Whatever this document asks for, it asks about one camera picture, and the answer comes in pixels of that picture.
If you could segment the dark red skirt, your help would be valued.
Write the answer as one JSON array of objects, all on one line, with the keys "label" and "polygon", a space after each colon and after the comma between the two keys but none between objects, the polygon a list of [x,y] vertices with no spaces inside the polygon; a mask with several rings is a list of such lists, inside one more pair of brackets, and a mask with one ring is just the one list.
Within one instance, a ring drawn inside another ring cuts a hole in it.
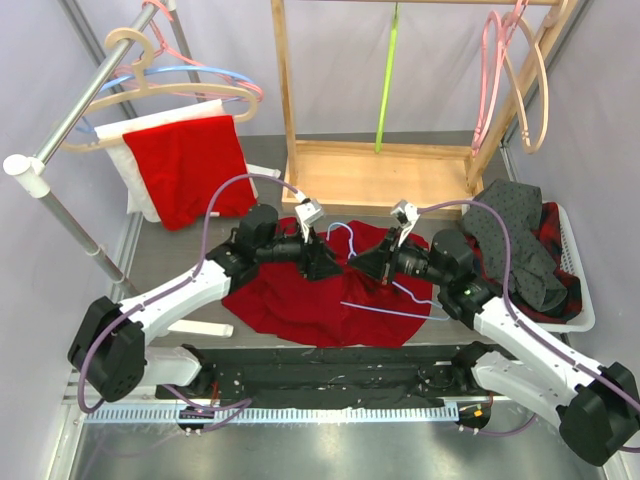
[{"label": "dark red skirt", "polygon": [[386,230],[351,220],[330,233],[339,276],[311,282],[292,263],[263,264],[248,285],[222,305],[254,331],[316,347],[403,346],[431,314],[433,285],[398,275],[382,285],[346,264],[351,250],[377,245]]}]

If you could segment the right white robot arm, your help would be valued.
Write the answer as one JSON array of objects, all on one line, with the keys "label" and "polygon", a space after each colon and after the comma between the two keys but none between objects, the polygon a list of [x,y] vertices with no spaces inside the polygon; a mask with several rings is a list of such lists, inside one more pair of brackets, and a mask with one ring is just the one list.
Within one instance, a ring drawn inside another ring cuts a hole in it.
[{"label": "right white robot arm", "polygon": [[390,229],[349,265],[388,284],[398,274],[439,288],[445,312],[493,341],[474,342],[453,362],[451,380],[465,395],[489,390],[509,397],[556,427],[582,460],[602,466],[639,431],[639,392],[633,373],[618,362],[604,366],[564,344],[514,307],[474,270],[465,236],[438,232],[430,247]]}]

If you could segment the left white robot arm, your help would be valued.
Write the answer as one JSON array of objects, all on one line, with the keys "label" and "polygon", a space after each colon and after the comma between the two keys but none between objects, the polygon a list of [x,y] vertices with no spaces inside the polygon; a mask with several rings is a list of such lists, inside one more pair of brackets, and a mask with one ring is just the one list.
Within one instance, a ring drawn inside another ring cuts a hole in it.
[{"label": "left white robot arm", "polygon": [[67,354],[81,382],[106,402],[142,386],[205,397],[214,373],[204,356],[191,345],[156,348],[152,342],[193,311],[249,284],[263,264],[293,264],[309,281],[341,274],[334,253],[312,227],[324,214],[319,203],[307,199],[295,214],[296,228],[287,234],[274,207],[254,206],[225,242],[184,274],[119,303],[107,297],[92,302]]}]

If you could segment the green hanger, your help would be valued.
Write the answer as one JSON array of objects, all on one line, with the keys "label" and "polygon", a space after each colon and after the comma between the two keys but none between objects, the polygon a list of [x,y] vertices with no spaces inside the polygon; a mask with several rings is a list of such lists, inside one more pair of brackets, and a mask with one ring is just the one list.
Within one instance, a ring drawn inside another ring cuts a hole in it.
[{"label": "green hanger", "polygon": [[381,152],[383,140],[384,140],[385,125],[386,125],[390,91],[391,91],[391,82],[393,77],[393,69],[394,69],[395,55],[396,55],[396,48],[397,48],[397,41],[398,41],[399,10],[400,10],[399,3],[396,2],[394,4],[393,15],[391,20],[391,28],[390,28],[390,35],[389,35],[389,44],[388,44],[388,50],[387,50],[383,85],[382,85],[379,117],[378,117],[378,124],[377,124],[375,141],[374,141],[374,152],[376,154],[379,154]]}]

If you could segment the beige wooden hanger right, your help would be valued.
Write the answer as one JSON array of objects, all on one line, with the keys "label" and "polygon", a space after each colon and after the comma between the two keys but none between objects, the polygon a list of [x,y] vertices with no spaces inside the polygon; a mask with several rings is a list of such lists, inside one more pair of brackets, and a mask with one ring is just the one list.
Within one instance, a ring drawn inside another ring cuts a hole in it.
[{"label": "beige wooden hanger right", "polygon": [[527,154],[536,153],[542,146],[548,129],[548,116],[549,116],[549,88],[547,69],[545,66],[545,59],[543,57],[541,49],[541,40],[543,34],[554,27],[562,14],[565,13],[568,1],[560,1],[557,5],[550,8],[542,21],[541,33],[534,34],[529,23],[523,18],[526,2],[522,4],[518,14],[514,14],[512,20],[509,21],[510,26],[507,30],[507,39],[510,40],[517,29],[519,29],[529,46],[529,54],[533,58],[534,66],[534,79],[539,90],[540,100],[540,119],[538,136],[536,138],[531,137],[529,129],[529,122],[526,113],[526,106],[524,102],[524,83],[518,79],[518,74],[515,72],[513,64],[508,54],[508,47],[504,50],[504,68],[511,85],[511,96],[515,102],[516,114],[520,127],[521,144],[523,150]]}]

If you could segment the beige wooden hanger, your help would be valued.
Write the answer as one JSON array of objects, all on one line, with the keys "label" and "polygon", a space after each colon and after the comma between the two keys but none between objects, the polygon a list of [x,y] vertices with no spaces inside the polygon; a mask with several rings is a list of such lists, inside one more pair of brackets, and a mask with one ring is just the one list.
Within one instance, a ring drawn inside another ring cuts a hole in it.
[{"label": "beige wooden hanger", "polygon": [[[149,38],[129,27],[112,30],[106,36],[105,46],[112,49],[121,40],[131,40],[142,47],[142,52],[129,69],[107,81],[98,90],[98,98],[91,101],[83,115],[104,110],[127,101],[141,100],[159,95],[202,97],[206,100],[220,99],[224,102],[244,101],[247,110],[234,116],[238,123],[251,120],[257,113],[258,103],[263,100],[263,90],[250,78],[236,72],[200,65],[193,61],[184,65],[155,67],[155,50]],[[178,82],[156,84],[148,81],[153,75],[165,73],[206,73],[223,78],[223,83]]]},{"label": "beige wooden hanger", "polygon": [[529,129],[529,122],[526,113],[526,106],[524,102],[524,83],[518,79],[518,74],[515,72],[513,64],[508,54],[508,47],[504,50],[504,68],[511,85],[511,96],[515,102],[516,114],[520,127],[521,144],[523,150],[527,154],[536,153],[542,146],[548,129],[548,116],[549,116],[549,88],[547,69],[545,66],[545,59],[543,57],[541,49],[541,40],[543,34],[554,27],[562,14],[565,13],[568,1],[560,1],[557,5],[550,8],[542,21],[541,33],[534,34],[529,23],[523,18],[526,2],[522,4],[518,14],[514,14],[512,20],[509,21],[510,26],[507,30],[507,39],[510,40],[517,29],[519,29],[529,46],[529,54],[533,58],[534,66],[534,79],[539,90],[540,100],[540,119],[538,136],[536,138],[531,137]]}]

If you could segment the pink hanger right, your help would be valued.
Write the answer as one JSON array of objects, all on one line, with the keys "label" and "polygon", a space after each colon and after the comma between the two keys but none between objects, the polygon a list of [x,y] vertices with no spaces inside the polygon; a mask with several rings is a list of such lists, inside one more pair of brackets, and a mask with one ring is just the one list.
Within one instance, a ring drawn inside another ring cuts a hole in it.
[{"label": "pink hanger right", "polygon": [[513,9],[501,16],[492,10],[481,36],[481,80],[478,118],[473,132],[471,151],[476,156],[488,134],[499,92],[501,70],[511,37],[528,1],[516,1]]}]

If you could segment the pink hanger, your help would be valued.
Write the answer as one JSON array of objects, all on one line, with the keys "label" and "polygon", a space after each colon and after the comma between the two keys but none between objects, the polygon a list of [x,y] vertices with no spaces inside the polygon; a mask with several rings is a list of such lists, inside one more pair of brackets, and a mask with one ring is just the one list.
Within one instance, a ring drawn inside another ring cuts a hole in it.
[{"label": "pink hanger", "polygon": [[[177,7],[175,6],[174,1],[141,1],[141,6],[146,7],[148,5],[152,5],[158,9],[158,11],[164,15],[169,24],[172,27],[174,36],[176,37],[176,42],[179,40],[180,32],[182,32],[182,27],[179,24]],[[231,71],[225,70],[217,67],[207,66],[202,62],[199,62],[193,58],[191,58],[191,54],[188,52],[188,47],[183,46],[183,50],[176,50],[173,46],[167,41],[162,30],[157,25],[156,21],[151,19],[149,22],[149,28],[153,33],[155,40],[157,42],[157,48],[152,52],[152,60],[149,63],[149,66],[142,67],[142,78],[146,80],[146,77],[151,75],[159,75],[161,73],[174,73],[174,72],[184,72],[187,74],[200,74],[206,73],[219,77],[224,84],[231,87],[237,87],[240,89],[244,89],[249,92],[249,95],[253,97],[258,103],[262,102],[264,99],[264,92],[262,88],[256,84],[252,79],[247,77],[246,75]],[[173,57],[178,63],[174,65],[167,66],[153,66],[155,59],[165,56]],[[135,79],[134,74],[134,62],[130,65],[125,65],[121,67],[116,67],[116,73],[114,74],[114,82],[116,80],[119,83],[114,83],[115,85],[121,85],[123,83],[128,82],[136,82],[137,86],[141,86],[141,80]],[[220,94],[205,94],[203,92],[204,99],[214,99],[221,98],[223,101],[240,101],[240,95],[232,95],[230,93],[220,93]]]},{"label": "pink hanger", "polygon": [[473,132],[471,151],[476,156],[488,134],[499,92],[501,70],[511,37],[528,1],[516,1],[513,9],[501,16],[492,10],[481,36],[481,80],[478,118]]}]

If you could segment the blue hanger left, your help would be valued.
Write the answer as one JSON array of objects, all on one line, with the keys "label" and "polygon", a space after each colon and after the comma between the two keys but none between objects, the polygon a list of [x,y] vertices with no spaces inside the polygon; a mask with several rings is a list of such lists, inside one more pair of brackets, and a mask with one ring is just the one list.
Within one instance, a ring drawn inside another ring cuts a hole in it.
[{"label": "blue hanger left", "polygon": [[[153,83],[150,77],[164,74],[188,73],[211,74],[223,80],[211,82]],[[108,80],[98,91],[87,113],[93,113],[109,106],[127,101],[140,100],[158,95],[193,97],[196,99],[221,100],[222,103],[244,102],[246,110],[235,116],[237,122],[247,122],[257,113],[262,101],[262,90],[248,77],[215,67],[200,65],[173,65],[136,68],[133,65],[118,67],[114,78]]]}]

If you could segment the beige wooden hanger left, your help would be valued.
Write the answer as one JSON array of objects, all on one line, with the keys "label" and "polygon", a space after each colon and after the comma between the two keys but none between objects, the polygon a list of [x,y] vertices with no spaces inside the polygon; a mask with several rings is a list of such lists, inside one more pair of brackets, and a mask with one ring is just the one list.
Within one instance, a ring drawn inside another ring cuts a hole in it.
[{"label": "beige wooden hanger left", "polygon": [[[155,67],[155,50],[149,38],[129,27],[112,30],[106,36],[105,46],[112,49],[121,40],[131,40],[142,47],[142,52],[129,69],[107,81],[98,90],[98,98],[91,101],[83,115],[104,110],[127,101],[141,100],[159,95],[202,97],[206,100],[220,99],[224,102],[244,101],[247,110],[234,116],[238,123],[251,120],[257,113],[258,103],[263,100],[263,90],[250,78],[236,72],[200,65],[193,61],[184,65]],[[148,81],[153,75],[165,73],[206,73],[223,78],[223,83],[178,82],[156,84]]]}]

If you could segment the wooden clothes rack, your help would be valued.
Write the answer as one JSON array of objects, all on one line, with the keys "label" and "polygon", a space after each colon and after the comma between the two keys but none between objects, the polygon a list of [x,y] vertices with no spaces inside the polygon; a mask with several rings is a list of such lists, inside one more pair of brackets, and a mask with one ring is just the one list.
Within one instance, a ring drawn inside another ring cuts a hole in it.
[{"label": "wooden clothes rack", "polygon": [[[545,66],[579,5],[577,1],[568,1],[558,23],[543,34],[541,49]],[[518,122],[504,63],[488,134],[476,156],[472,155],[471,145],[383,144],[381,152],[376,154],[374,142],[299,140],[295,130],[285,5],[281,0],[273,0],[271,9],[287,146],[286,180],[318,199],[330,214],[380,215],[389,210],[397,198],[405,196],[427,207],[441,205],[445,218],[459,217],[462,210],[455,206],[455,201],[482,191],[482,175],[490,159],[511,122]],[[534,79],[533,58],[519,29],[511,37],[508,54],[518,79],[524,83],[529,129],[531,137],[536,138],[539,90]]]}]

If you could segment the grey dotted garment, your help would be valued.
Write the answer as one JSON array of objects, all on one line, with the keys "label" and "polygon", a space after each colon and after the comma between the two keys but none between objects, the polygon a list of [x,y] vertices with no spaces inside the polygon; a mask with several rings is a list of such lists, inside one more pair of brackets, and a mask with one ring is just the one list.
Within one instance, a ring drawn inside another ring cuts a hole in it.
[{"label": "grey dotted garment", "polygon": [[536,186],[497,179],[476,198],[502,218],[510,238],[508,256],[501,227],[486,210],[471,206],[462,217],[463,231],[480,248],[486,275],[503,280],[505,260],[511,260],[509,291],[534,310],[547,313],[560,307],[567,289],[556,277],[556,261],[534,236],[543,213],[541,190]]}]

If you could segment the bright red hung garment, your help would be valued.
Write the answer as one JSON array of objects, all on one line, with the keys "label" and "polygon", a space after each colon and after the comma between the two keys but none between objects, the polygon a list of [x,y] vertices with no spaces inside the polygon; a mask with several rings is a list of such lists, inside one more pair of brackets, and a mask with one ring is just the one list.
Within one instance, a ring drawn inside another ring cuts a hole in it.
[{"label": "bright red hung garment", "polygon": [[174,122],[123,135],[162,225],[178,231],[205,215],[227,180],[248,172],[233,117]]}]

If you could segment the white hung cloth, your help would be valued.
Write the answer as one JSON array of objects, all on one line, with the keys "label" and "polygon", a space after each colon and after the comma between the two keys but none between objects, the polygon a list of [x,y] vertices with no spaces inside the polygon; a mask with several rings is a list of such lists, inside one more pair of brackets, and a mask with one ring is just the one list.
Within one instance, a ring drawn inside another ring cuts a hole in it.
[{"label": "white hung cloth", "polygon": [[105,141],[108,138],[114,137],[120,137],[122,139],[120,145],[105,150],[127,187],[128,212],[140,212],[147,221],[161,223],[149,192],[142,180],[134,155],[124,142],[123,135],[174,122],[222,115],[228,115],[224,111],[222,102],[219,100],[211,100],[95,128],[99,140]]}]

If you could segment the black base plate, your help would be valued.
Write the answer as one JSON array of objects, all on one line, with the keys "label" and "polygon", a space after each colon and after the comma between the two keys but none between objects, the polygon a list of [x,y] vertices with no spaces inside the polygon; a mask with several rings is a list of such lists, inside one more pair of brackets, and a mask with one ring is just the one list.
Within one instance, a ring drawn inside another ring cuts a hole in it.
[{"label": "black base plate", "polygon": [[485,397],[463,370],[462,347],[205,349],[203,370],[180,393],[253,408],[435,407],[453,397]]}]

